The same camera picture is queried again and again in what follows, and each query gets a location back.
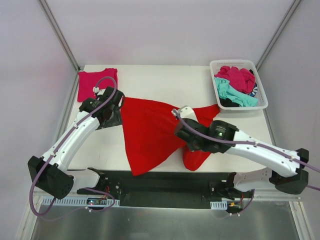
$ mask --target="white table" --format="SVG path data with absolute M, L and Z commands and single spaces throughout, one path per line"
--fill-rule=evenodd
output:
M 85 72 L 100 72 L 105 68 L 118 69 L 118 88 L 127 97 L 155 100 L 177 107 L 206 107 L 217 103 L 208 66 L 165 65 L 86 65 Z M 79 111 L 80 102 L 74 101 L 69 124 Z M 237 126 L 247 134 L 271 144 L 266 119 L 262 110 L 251 113 L 219 113 L 215 120 Z M 190 172 L 183 164 L 181 150 L 154 168 L 157 172 Z M 126 156 L 122 126 L 97 130 L 92 133 L 74 156 L 70 169 L 130 171 Z M 211 154 L 197 172 L 250 172 L 264 166 L 248 159 Z

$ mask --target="metal frame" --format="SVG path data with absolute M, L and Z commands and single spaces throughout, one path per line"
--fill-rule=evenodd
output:
M 67 41 L 66 41 L 66 39 L 60 29 L 60 27 L 54 17 L 54 14 L 51 11 L 47 1 L 46 0 L 37 0 L 37 1 L 39 2 L 45 16 L 47 17 L 57 39 L 59 40 L 61 47 L 63 48 L 70 63 L 72 64 L 72 67 L 76 70 L 77 73 L 79 71 L 83 70 L 83 66 L 81 67 L 78 65 L 78 63 L 77 63 L 77 61 L 76 61 L 76 59 L 75 59 L 75 57 L 69 47 L 69 45 L 68 45 L 68 43 L 67 43 Z M 263 65 L 264 61 L 266 60 L 266 58 L 268 57 L 268 55 L 272 51 L 272 49 L 275 46 L 276 42 L 278 41 L 280 35 L 285 30 L 288 22 L 293 17 L 294 13 L 297 11 L 297 9 L 302 1 L 303 0 L 293 0 L 288 11 L 286 12 L 285 16 L 283 17 L 282 21 L 280 22 L 278 28 L 276 29 L 275 33 L 273 34 L 270 42 L 268 43 L 265 50 L 263 51 L 263 54 L 261 55 L 257 65 L 256 65 L 257 70 L 259 70 L 261 68 L 261 66 Z M 67 103 L 64 107 L 63 117 L 62 117 L 61 122 L 59 124 L 56 139 L 58 139 L 63 134 L 65 129 L 67 128 L 69 117 L 70 117 L 70 114 L 72 111 L 72 106 L 73 106 L 74 100 L 76 98 L 76 93 L 77 93 L 77 89 L 78 89 L 78 82 L 79 82 L 79 76 L 77 74 L 76 78 L 73 81 L 72 88 L 70 90 L 70 94 L 69 94 Z M 268 130 L 269 130 L 269 133 L 271 136 L 272 143 L 275 144 L 274 135 L 273 135 L 272 129 L 270 127 L 268 113 L 265 111 L 264 115 L 265 115 L 265 119 L 266 119 L 266 122 L 268 125 Z M 41 191 L 35 192 L 35 194 L 34 194 L 34 202 L 35 202 L 37 211 L 40 209 L 40 205 L 44 199 L 44 196 L 48 196 L 48 194 L 45 192 L 41 192 Z M 77 198 L 77 197 L 81 198 L 81 197 L 83 197 L 83 195 L 82 196 L 81 195 L 72 195 L 72 197 L 73 198 Z M 297 228 L 300 239 L 301 240 L 309 240 L 309 239 L 314 240 L 315 239 L 315 237 L 313 236 L 312 230 L 310 228 L 310 224 L 308 222 L 307 215 L 304 210 L 304 206 L 303 206 L 302 199 L 300 196 L 293 196 L 293 195 L 281 193 L 276 190 L 259 190 L 259 191 L 255 192 L 254 200 L 255 201 L 286 201 L 286 202 L 289 202 L 290 207 L 291 207 L 291 212 L 293 215 L 293 219 L 295 222 L 295 226 Z M 32 236 L 35 224 L 36 224 L 36 220 L 37 220 L 37 217 L 35 215 L 33 215 L 33 213 L 31 212 L 31 209 L 28 205 L 26 208 L 26 211 L 24 213 L 22 223 L 20 225 L 20 228 L 19 228 L 19 231 L 18 231 L 16 238 L 21 239 L 21 240 L 31 239 L 31 236 Z

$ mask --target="laundry basket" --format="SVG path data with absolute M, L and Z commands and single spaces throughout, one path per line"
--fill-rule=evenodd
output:
M 223 66 L 229 66 L 229 67 L 237 67 L 238 69 L 248 69 L 252 70 L 253 74 L 255 76 L 255 82 L 257 85 L 257 93 L 254 96 L 256 99 L 258 99 L 257 106 L 243 106 L 243 107 L 225 107 L 222 106 L 220 103 L 217 85 L 215 81 L 215 75 L 220 71 L 220 68 Z M 265 109 L 268 107 L 268 100 L 267 96 L 264 90 L 264 87 L 262 86 L 258 71 L 252 61 L 249 60 L 214 60 L 210 62 L 210 71 L 212 76 L 212 82 L 215 92 L 215 97 L 218 103 L 218 106 L 220 109 L 224 110 L 224 112 L 227 111 L 248 111 L 248 110 L 259 110 L 259 109 Z

